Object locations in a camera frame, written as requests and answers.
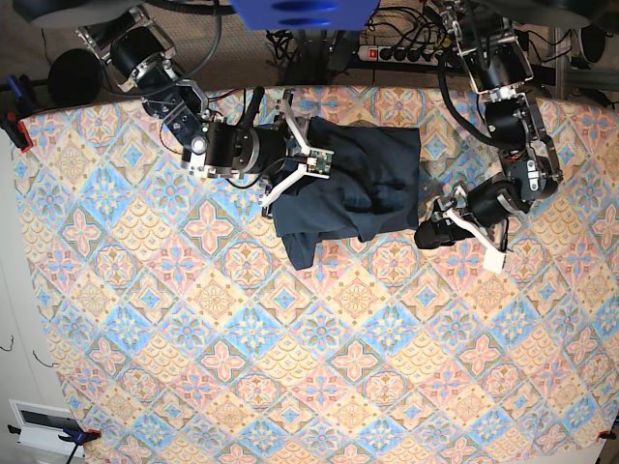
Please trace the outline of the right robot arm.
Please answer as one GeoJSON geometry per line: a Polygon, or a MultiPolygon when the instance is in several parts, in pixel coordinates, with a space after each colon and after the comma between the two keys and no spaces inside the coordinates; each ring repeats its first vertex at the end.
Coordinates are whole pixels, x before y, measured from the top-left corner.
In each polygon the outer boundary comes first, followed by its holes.
{"type": "Polygon", "coordinates": [[[108,22],[80,26],[78,36],[112,73],[123,96],[141,99],[180,145],[180,164],[195,177],[225,179],[234,187],[250,176],[263,187],[260,207],[271,205],[310,168],[309,144],[289,103],[280,101],[274,123],[255,124],[265,96],[253,89],[237,122],[220,115],[191,78],[174,67],[171,39],[146,9],[134,6],[108,22]]]}

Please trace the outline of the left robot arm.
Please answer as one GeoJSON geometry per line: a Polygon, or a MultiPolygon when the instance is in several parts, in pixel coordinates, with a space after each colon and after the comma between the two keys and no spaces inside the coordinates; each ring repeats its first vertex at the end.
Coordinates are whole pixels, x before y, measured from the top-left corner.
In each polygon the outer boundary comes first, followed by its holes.
{"type": "Polygon", "coordinates": [[[512,217],[528,214],[563,180],[540,109],[520,89],[533,71],[512,22],[473,1],[439,1],[436,7],[450,40],[438,57],[442,100],[463,129],[497,149],[502,170],[475,188],[458,186],[436,198],[414,236],[420,249],[451,247],[472,238],[492,240],[495,226],[507,230],[512,217]],[[484,102],[485,131],[465,119],[451,99],[447,70],[454,63],[461,64],[484,102]]]}

